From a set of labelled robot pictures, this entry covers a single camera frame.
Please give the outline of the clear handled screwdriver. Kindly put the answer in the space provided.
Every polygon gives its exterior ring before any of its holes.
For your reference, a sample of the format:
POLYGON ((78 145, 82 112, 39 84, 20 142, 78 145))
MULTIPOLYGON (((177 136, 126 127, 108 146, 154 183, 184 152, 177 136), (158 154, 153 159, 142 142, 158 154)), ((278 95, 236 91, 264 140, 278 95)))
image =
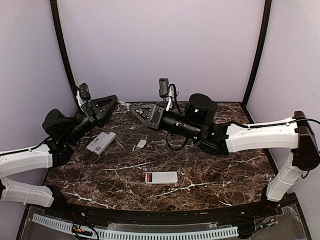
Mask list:
POLYGON ((130 107, 130 103, 125 102, 123 100, 117 99, 117 102, 121 105, 121 106, 125 106, 125 107, 130 107))

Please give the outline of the orange battery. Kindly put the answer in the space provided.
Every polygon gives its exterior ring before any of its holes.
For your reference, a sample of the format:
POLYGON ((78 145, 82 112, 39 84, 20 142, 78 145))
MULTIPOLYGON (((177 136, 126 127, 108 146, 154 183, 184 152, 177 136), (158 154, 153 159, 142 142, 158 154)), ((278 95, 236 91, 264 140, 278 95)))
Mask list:
POLYGON ((145 176, 145 182, 146 183, 151 183, 152 182, 152 174, 151 173, 147 173, 145 176))

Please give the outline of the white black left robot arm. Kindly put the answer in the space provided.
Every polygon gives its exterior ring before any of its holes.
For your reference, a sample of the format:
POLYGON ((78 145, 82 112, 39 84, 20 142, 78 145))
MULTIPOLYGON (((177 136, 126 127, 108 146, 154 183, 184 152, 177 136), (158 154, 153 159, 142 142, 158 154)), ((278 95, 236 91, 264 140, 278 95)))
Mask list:
POLYGON ((24 149, 0 154, 0 200, 38 205, 51 210, 60 218, 71 213, 63 193, 52 185, 32 185, 9 177, 36 169, 50 169, 65 165, 74 154, 73 147, 93 128, 103 127, 117 104, 117 96, 86 100, 78 116, 67 117, 58 109, 51 110, 42 124, 47 133, 41 143, 24 149))

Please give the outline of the white remote control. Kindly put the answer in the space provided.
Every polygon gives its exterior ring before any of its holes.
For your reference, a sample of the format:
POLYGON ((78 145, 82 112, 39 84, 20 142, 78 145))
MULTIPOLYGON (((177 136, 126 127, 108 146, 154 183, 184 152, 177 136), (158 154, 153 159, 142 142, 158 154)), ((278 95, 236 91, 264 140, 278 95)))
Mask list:
POLYGON ((149 185, 176 184, 178 182, 178 173, 176 171, 158 171, 147 172, 145 174, 145 183, 149 185), (146 174, 152 174, 152 182, 146 183, 146 174))

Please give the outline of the white battery cover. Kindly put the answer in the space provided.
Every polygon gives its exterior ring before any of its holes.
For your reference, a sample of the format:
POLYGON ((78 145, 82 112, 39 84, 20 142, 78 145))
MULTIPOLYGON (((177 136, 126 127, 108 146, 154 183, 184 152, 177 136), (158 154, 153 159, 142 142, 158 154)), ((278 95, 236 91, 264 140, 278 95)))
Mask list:
POLYGON ((139 141, 139 143, 137 144, 136 147, 142 149, 142 148, 144 148, 144 146, 146 145, 146 143, 147 143, 146 140, 141 139, 141 140, 139 141))

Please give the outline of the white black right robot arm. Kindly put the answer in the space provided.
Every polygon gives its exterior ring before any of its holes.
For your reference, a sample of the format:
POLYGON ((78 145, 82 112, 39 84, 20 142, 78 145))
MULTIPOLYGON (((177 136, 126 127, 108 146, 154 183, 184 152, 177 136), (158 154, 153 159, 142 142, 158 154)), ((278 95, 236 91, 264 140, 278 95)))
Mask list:
POLYGON ((213 156, 255 149, 289 149, 285 164, 267 185, 263 200, 255 205, 255 213, 266 217, 274 210, 274 202, 279 202, 299 178, 305 178, 320 164, 311 119, 302 111, 295 111, 293 117, 260 124, 214 123, 217 108, 217 103, 208 96, 194 93, 184 114, 159 104, 131 106, 130 111, 149 129, 192 140, 213 156))

